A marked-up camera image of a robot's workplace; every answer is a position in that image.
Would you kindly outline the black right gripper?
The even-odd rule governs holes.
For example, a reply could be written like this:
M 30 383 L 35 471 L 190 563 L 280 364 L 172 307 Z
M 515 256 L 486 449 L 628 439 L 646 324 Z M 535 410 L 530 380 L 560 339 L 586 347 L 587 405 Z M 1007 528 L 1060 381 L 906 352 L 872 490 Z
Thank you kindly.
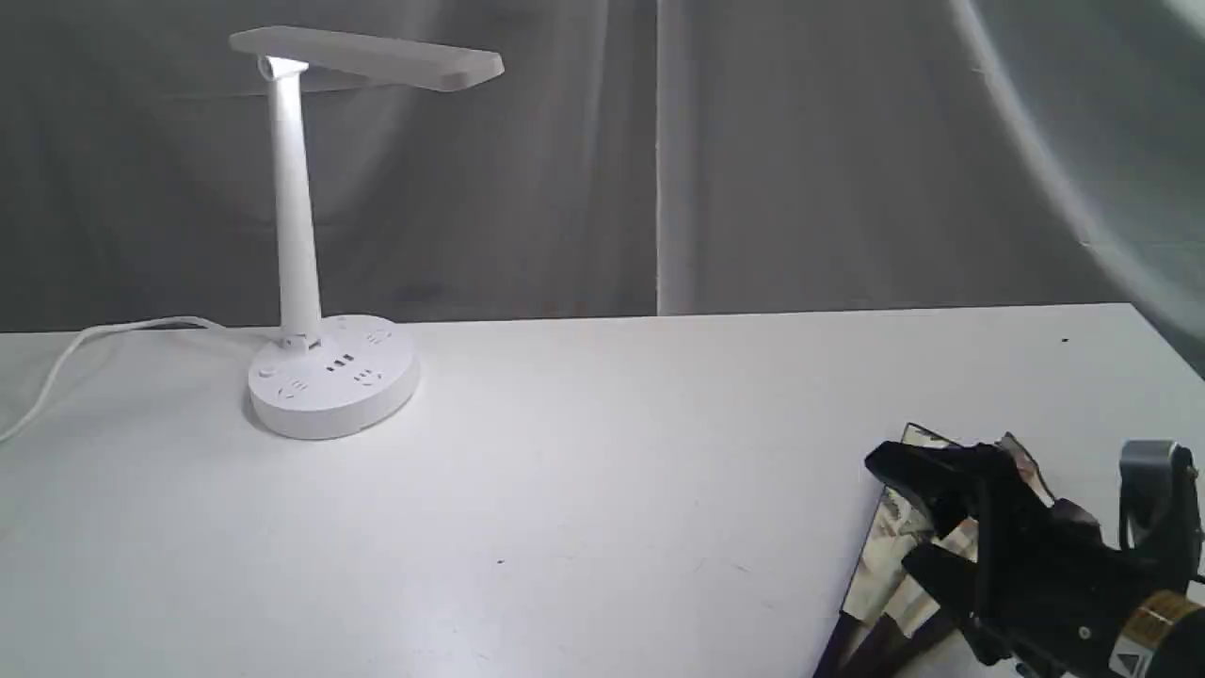
M 917 546 L 904 570 L 953 618 L 982 665 L 1015 660 L 1033 677 L 1150 677 L 1158 645 L 1140 636 L 1160 589 L 1152 532 L 1111 548 L 1072 505 L 1038 499 L 997 446 L 884 442 L 865 467 L 937 533 L 978 523 L 978 558 Z

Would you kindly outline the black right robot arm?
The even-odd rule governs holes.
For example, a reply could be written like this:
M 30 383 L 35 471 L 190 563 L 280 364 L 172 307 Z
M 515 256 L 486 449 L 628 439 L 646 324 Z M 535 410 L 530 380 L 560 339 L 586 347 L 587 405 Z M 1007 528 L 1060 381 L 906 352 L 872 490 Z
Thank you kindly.
M 1116 548 L 1072 502 L 1044 503 L 1000 446 L 886 442 L 865 466 L 937 535 L 977 523 L 976 559 L 923 544 L 903 566 L 981 664 L 1016 659 L 1036 677 L 1203 674 L 1203 605 L 1188 596 L 1203 580 L 1203 520 L 1188 447 L 1123 446 Z

